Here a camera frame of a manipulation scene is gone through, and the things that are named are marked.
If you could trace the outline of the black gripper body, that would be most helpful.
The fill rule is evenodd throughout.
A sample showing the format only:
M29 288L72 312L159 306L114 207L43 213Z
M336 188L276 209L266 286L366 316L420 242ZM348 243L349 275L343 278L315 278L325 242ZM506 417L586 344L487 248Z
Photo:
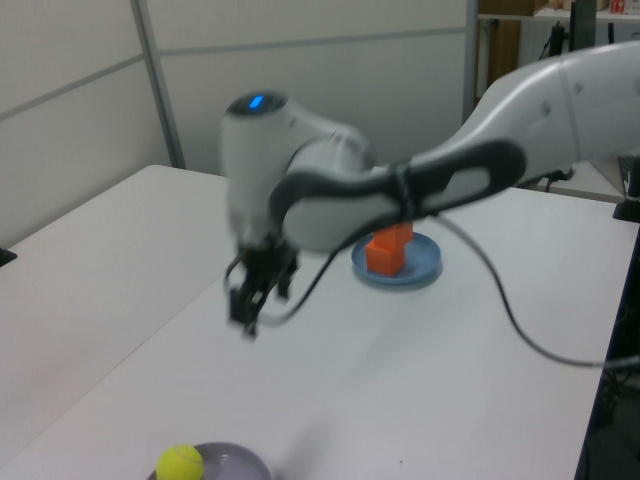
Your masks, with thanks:
M240 263L245 267L245 279L239 287L256 293L277 294L277 281L286 271L298 270L298 251L284 241L268 242L261 247L239 244Z

